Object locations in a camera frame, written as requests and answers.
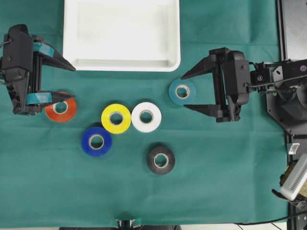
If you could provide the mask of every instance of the red tape roll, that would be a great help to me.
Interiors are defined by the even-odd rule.
[[[66,101],[64,101],[66,104],[66,110],[63,113],[58,113],[56,111],[56,104],[49,105],[45,107],[46,115],[49,117],[50,120],[64,123],[70,121],[77,112],[77,103],[75,99],[70,98]]]

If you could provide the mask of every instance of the yellow tape roll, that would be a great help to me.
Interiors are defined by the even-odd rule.
[[[113,114],[120,114],[123,118],[122,122],[115,125],[111,122]],[[122,104],[111,104],[101,114],[101,123],[104,128],[113,134],[120,134],[125,132],[131,124],[130,111]]]

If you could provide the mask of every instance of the robotic arm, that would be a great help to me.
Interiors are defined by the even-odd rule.
[[[254,71],[249,70],[250,65],[254,66]],[[283,104],[294,100],[299,89],[306,83],[307,59],[254,64],[248,62],[240,51],[220,48],[210,50],[209,55],[181,79],[207,73],[213,74],[215,104],[184,106],[207,116],[213,116],[216,122],[238,121],[241,106],[248,103],[251,92],[278,94]],[[293,106],[288,108],[284,106],[284,109],[290,114],[293,113]]]
[[[4,36],[0,58],[0,79],[13,104],[13,113],[35,115],[43,107],[63,102],[73,95],[41,91],[42,65],[75,71],[51,45],[39,36],[31,36],[26,25],[15,25]]]

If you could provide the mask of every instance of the table surface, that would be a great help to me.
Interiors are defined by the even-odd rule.
[[[1,37],[24,23],[62,51],[62,0],[2,0],[0,9]],[[0,227],[115,226],[115,219],[156,225],[254,222],[286,215],[286,202],[271,193],[286,167],[283,131],[267,115],[265,97],[253,93],[239,122],[217,124],[168,96],[169,84],[210,49],[225,46],[254,62],[278,61],[275,0],[181,0],[180,20],[182,61],[174,72],[44,67],[42,90],[76,94],[78,111],[68,123],[54,123],[44,113],[13,115],[1,88]],[[213,104],[212,77],[192,81],[195,103]],[[98,159],[82,151],[82,133],[99,124],[107,105],[132,110],[143,101],[161,109],[156,131],[144,134],[131,126],[112,135],[111,151]],[[159,143],[177,160],[164,176],[146,164],[147,152]]]

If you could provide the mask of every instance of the white tape roll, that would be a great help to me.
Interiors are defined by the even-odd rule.
[[[141,120],[143,113],[152,116],[150,122],[145,123]],[[149,133],[157,129],[161,123],[162,115],[160,109],[153,103],[143,102],[138,104],[132,111],[131,120],[133,126],[140,132]]]

